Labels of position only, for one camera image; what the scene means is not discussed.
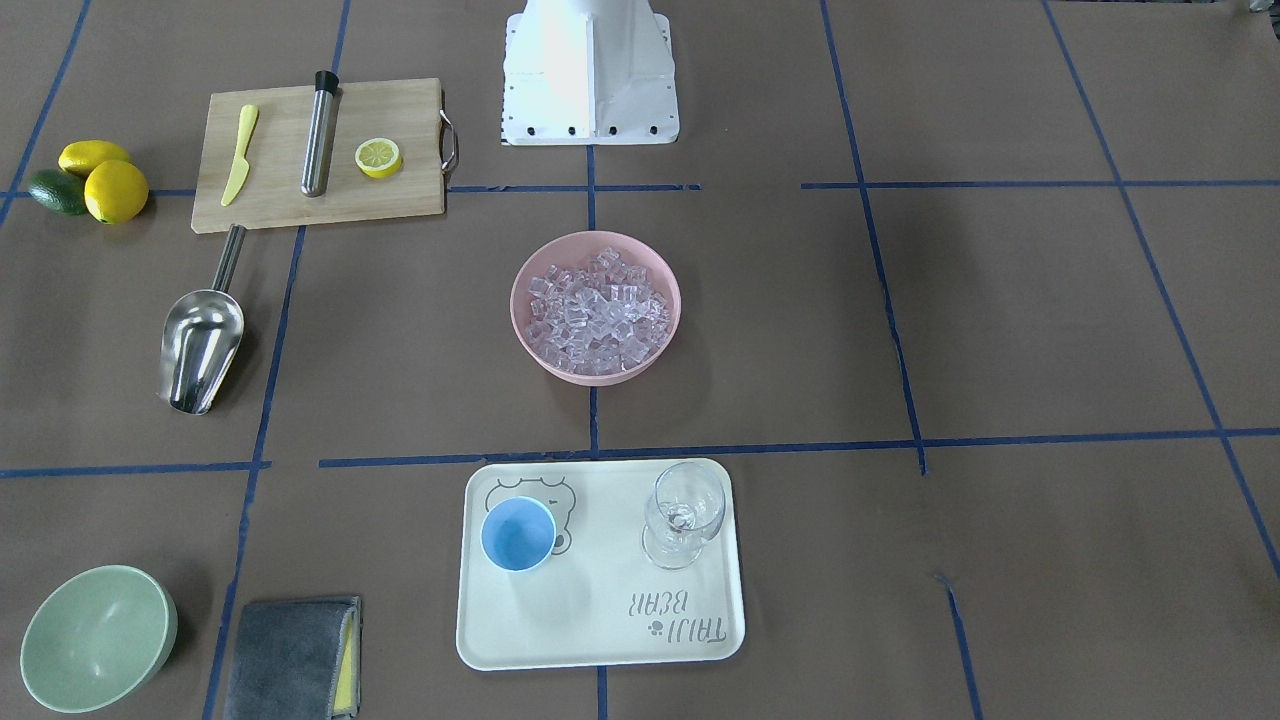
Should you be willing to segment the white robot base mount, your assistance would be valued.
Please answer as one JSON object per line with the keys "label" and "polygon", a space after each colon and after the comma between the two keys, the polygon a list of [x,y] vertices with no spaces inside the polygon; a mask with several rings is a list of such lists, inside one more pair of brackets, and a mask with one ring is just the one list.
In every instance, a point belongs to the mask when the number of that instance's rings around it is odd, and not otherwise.
{"label": "white robot base mount", "polygon": [[500,140],[516,147],[673,143],[669,19],[648,1],[527,1],[504,32]]}

